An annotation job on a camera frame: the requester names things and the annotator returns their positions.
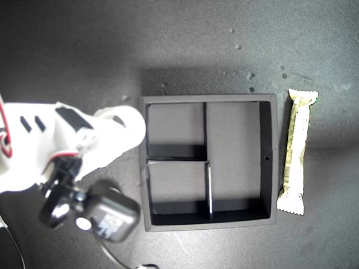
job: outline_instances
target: wrapped snack bar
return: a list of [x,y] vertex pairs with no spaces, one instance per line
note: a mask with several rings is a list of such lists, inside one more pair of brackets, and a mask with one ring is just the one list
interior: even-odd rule
[[309,127],[309,106],[315,103],[318,92],[290,89],[289,96],[293,100],[293,107],[288,129],[284,183],[277,209],[303,215],[303,157]]

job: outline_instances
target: dark gray surface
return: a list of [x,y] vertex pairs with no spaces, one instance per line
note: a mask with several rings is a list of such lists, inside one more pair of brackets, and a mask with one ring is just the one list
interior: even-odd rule
[[[132,266],[171,269],[359,268],[359,155],[339,155],[342,166],[327,166],[338,148],[359,142],[358,14],[355,0],[2,1],[0,90],[6,101],[59,100],[93,113],[120,104],[123,95],[134,105],[142,92],[232,94],[253,87],[277,94],[285,130],[288,88],[316,89],[304,216],[278,212],[276,225],[163,233],[146,233],[141,222],[137,234],[111,249]],[[140,201],[137,153],[86,180],[116,179]],[[35,189],[0,196],[0,214],[28,268],[115,268],[73,225],[42,227],[41,204]],[[15,268],[16,254],[4,240],[0,265]]]
[[153,213],[197,213],[197,202],[206,204],[205,169],[203,162],[161,161],[149,164]]
[[259,103],[207,104],[207,141],[213,211],[247,209],[260,197]]

